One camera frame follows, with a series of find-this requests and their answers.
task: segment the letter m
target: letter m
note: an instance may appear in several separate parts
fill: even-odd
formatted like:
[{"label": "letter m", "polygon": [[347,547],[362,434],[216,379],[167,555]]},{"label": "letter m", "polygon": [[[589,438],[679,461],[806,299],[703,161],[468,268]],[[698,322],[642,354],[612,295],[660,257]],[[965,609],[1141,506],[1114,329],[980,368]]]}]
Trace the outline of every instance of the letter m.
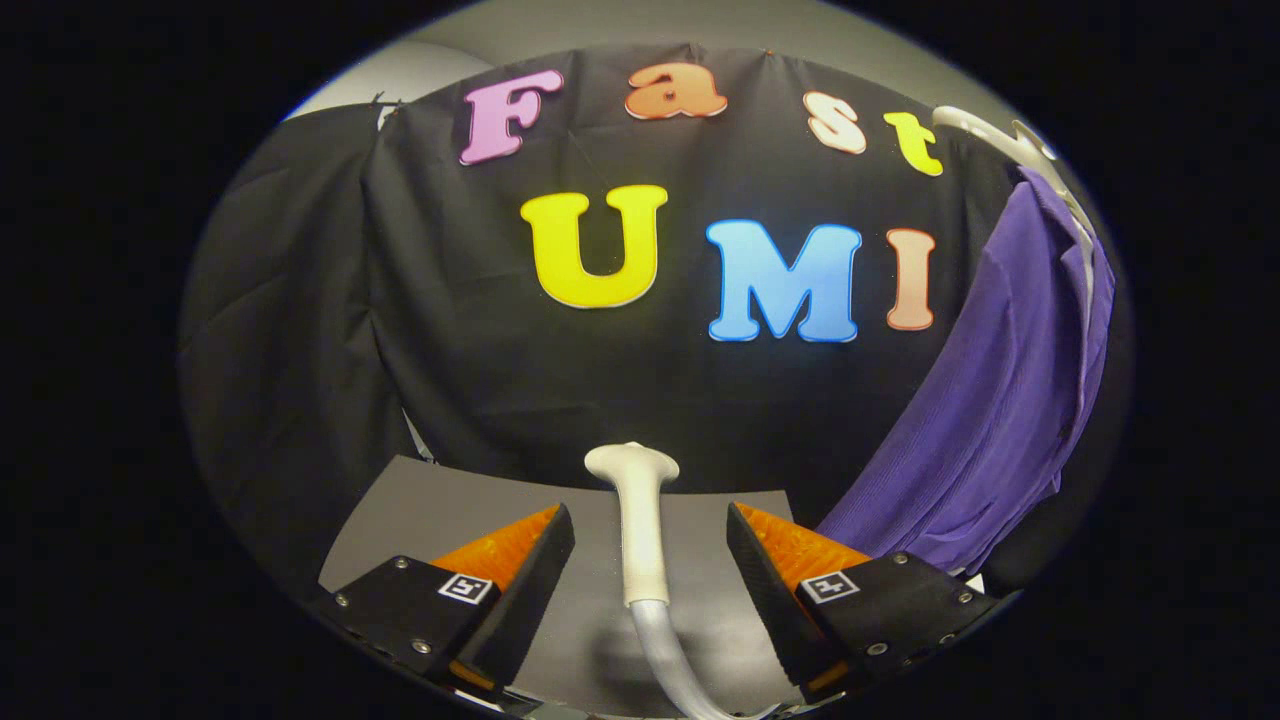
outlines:
[{"label": "letter m", "polygon": [[850,319],[854,252],[863,243],[858,231],[813,228],[791,268],[764,225],[754,220],[713,223],[707,240],[719,247],[723,261],[721,314],[709,328],[714,340],[744,342],[760,334],[760,324],[751,319],[753,295],[773,337],[787,333],[806,297],[809,314],[796,328],[801,338],[849,342],[858,337]]}]

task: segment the black cloth backdrop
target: black cloth backdrop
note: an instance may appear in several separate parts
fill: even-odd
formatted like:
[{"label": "black cloth backdrop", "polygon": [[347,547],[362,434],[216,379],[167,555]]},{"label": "black cloth backdrop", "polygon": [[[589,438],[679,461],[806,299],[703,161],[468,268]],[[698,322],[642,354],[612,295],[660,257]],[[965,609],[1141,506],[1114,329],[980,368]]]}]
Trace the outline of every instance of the black cloth backdrop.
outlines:
[{"label": "black cloth backdrop", "polygon": [[[728,108],[630,117],[630,74],[668,61],[709,68]],[[532,127],[516,129],[521,150],[461,165],[463,96],[544,69],[566,85],[543,94]],[[813,137],[800,102],[810,90],[854,106],[865,152]],[[929,372],[1015,182],[1006,158],[948,128],[931,145],[942,176],[913,169],[882,117],[909,111],[928,127],[931,110],[813,63],[671,45],[498,68],[407,104],[381,132],[372,105],[283,123],[210,220],[183,307],[184,409],[215,500],[284,589],[311,597],[361,492],[393,455],[415,454],[403,406],[453,468],[599,487],[582,455],[634,439],[680,461],[671,492],[785,488],[796,520],[814,525]],[[616,309],[554,301],[538,283],[521,204],[585,193],[582,263],[604,274],[621,263],[618,213],[604,196],[626,184],[668,192],[654,286]],[[762,328],[750,342],[713,341],[721,259],[705,229],[724,219],[760,222],[787,263],[817,224],[859,231],[858,337],[810,343],[792,327],[782,338]],[[896,287],[884,233],[900,227],[937,241],[934,323],[923,332],[884,322]],[[995,588],[1021,587],[1047,562],[1108,469],[1133,357],[1126,278],[1114,269],[1093,419],[1062,492],[989,557]]]}]

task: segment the yellow letter u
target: yellow letter u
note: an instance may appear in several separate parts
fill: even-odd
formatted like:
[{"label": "yellow letter u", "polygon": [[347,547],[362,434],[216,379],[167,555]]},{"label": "yellow letter u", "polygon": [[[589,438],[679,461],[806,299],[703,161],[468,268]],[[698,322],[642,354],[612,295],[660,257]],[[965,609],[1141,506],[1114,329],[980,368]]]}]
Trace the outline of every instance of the yellow letter u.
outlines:
[{"label": "yellow letter u", "polygon": [[534,264],[548,295],[571,307],[617,307],[639,299],[658,277],[658,208],[667,191],[655,184],[617,187],[604,196],[622,213],[622,269],[593,275],[582,268],[577,219],[586,211],[580,192],[543,195],[525,202],[520,217],[534,228]]}]

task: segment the orange letter a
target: orange letter a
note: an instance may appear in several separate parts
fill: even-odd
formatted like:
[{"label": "orange letter a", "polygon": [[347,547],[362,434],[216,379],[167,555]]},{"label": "orange letter a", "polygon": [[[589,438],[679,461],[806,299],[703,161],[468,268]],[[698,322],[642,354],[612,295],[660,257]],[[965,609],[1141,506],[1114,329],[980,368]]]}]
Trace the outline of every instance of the orange letter a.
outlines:
[{"label": "orange letter a", "polygon": [[671,118],[681,113],[705,118],[728,108],[728,99],[716,92],[712,72],[701,65],[652,65],[636,70],[628,82],[639,90],[627,96],[627,113],[641,120]]}]

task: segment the clothes hanger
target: clothes hanger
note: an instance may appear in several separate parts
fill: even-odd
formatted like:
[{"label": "clothes hanger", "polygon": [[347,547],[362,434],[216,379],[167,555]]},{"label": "clothes hanger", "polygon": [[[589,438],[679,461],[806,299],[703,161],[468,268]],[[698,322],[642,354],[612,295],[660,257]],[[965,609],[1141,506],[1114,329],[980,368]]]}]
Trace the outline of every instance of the clothes hanger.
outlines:
[{"label": "clothes hanger", "polygon": [[[1089,217],[1084,213],[1084,208],[1080,206],[1080,202],[1075,199],[1071,191],[1068,190],[1066,183],[1062,181],[1062,176],[1060,176],[1057,169],[1053,167],[1053,161],[1057,160],[1057,155],[1053,154],[1048,145],[1021,120],[1014,120],[1014,136],[1010,137],[1007,133],[978,115],[951,105],[940,105],[933,109],[933,124],[963,129],[964,132],[984,141],[987,145],[991,145],[1004,155],[1016,161],[1019,165],[1025,165],[1036,170],[1048,182],[1050,187],[1052,187],[1057,196],[1066,204],[1066,209],[1070,210],[1071,218],[1075,220],[1076,233],[1080,240],[1080,249],[1083,250],[1084,258],[1085,297],[1092,299],[1093,238],[1097,237],[1097,232],[1093,229],[1093,223],[1089,222]],[[1092,302],[1085,302],[1084,305],[1085,327],[1088,327],[1089,323],[1091,305]]]}]

